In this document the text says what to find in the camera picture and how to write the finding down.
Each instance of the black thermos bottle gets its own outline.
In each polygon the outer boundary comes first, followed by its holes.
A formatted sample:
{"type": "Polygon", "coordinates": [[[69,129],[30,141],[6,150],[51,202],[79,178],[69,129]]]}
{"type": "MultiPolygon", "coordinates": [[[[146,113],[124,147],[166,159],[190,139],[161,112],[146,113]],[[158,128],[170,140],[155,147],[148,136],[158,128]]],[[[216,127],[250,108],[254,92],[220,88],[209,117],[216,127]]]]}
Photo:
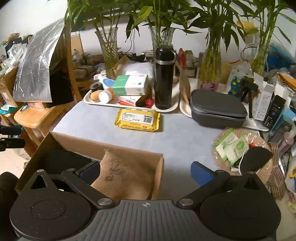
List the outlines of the black thermos bottle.
{"type": "Polygon", "coordinates": [[[174,64],[178,58],[172,46],[161,45],[155,51],[155,106],[158,109],[170,108],[172,99],[174,64]]]}

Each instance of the thermos handle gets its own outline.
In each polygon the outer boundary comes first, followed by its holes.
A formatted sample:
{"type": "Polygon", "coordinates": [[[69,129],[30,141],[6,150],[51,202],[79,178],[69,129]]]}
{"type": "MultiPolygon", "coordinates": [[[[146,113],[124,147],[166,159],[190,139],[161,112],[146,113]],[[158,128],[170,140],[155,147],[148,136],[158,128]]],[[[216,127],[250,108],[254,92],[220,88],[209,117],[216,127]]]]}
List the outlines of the thermos handle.
{"type": "Polygon", "coordinates": [[[162,61],[162,60],[158,60],[155,59],[155,63],[160,64],[160,65],[171,65],[173,63],[175,63],[178,59],[178,54],[176,52],[176,50],[172,50],[173,54],[174,54],[174,59],[171,61],[162,61]]]}

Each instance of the light blue tablecloth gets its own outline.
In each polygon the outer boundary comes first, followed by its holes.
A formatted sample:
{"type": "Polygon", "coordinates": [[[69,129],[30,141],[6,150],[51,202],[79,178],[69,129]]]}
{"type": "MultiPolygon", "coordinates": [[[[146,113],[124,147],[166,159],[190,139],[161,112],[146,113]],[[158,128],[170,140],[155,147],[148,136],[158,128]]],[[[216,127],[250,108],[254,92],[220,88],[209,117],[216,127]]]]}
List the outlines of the light blue tablecloth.
{"type": "Polygon", "coordinates": [[[221,132],[199,126],[180,113],[161,114],[161,132],[121,129],[114,125],[119,108],[89,105],[83,101],[75,105],[54,132],[135,148],[164,156],[164,171],[160,199],[182,198],[198,188],[190,176],[190,166],[199,161],[212,170],[216,164],[211,154],[214,138],[221,132]]]}

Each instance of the white tray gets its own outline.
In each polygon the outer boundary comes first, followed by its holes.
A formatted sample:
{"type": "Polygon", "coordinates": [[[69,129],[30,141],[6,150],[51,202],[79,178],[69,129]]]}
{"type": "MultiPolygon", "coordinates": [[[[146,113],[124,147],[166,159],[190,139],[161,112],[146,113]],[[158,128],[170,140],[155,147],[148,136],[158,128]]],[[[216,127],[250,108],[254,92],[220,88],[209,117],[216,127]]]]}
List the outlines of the white tray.
{"type": "Polygon", "coordinates": [[[175,110],[179,105],[179,99],[180,99],[179,83],[173,84],[171,108],[169,108],[167,110],[160,110],[155,107],[155,104],[151,107],[151,109],[144,108],[144,107],[137,107],[137,106],[120,105],[117,103],[118,102],[117,96],[107,104],[101,103],[100,101],[94,102],[89,98],[90,94],[91,94],[91,90],[83,98],[83,101],[87,104],[104,105],[104,106],[112,106],[112,107],[119,107],[119,108],[134,108],[134,109],[142,109],[142,110],[153,109],[153,110],[157,110],[158,112],[163,112],[163,113],[167,113],[167,112],[171,112],[171,111],[175,110]]]}
{"type": "MultiPolygon", "coordinates": [[[[189,78],[189,83],[190,83],[190,93],[191,93],[193,90],[197,89],[197,79],[189,78]]],[[[220,93],[226,93],[226,85],[219,84],[219,86],[218,86],[218,92],[220,92],[220,93]]],[[[243,103],[243,105],[246,108],[246,110],[248,112],[248,115],[247,115],[246,120],[245,120],[245,122],[243,123],[242,126],[245,127],[245,128],[253,129],[253,130],[269,131],[269,129],[266,128],[265,126],[263,126],[261,123],[257,123],[257,122],[254,121],[254,119],[250,119],[249,118],[249,106],[246,103],[243,103]]],[[[183,99],[182,96],[180,98],[180,111],[184,115],[192,118],[191,108],[185,102],[185,100],[183,99]]]]}

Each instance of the green packet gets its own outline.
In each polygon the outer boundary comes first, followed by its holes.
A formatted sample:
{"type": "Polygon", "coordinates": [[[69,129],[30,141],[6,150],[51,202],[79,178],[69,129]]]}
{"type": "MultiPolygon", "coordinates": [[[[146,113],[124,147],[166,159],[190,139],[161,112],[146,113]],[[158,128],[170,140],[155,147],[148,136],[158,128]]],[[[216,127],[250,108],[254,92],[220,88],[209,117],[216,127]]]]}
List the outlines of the green packet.
{"type": "Polygon", "coordinates": [[[240,138],[230,143],[223,150],[226,153],[227,159],[230,161],[230,164],[233,165],[238,159],[242,157],[243,153],[248,149],[248,137],[246,134],[243,134],[240,138]]]}
{"type": "Polygon", "coordinates": [[[238,137],[236,136],[236,134],[234,134],[233,129],[230,128],[228,129],[228,132],[224,135],[224,137],[214,144],[214,147],[216,148],[217,152],[219,153],[223,161],[227,160],[224,148],[230,143],[236,141],[237,139],[238,137]]]}

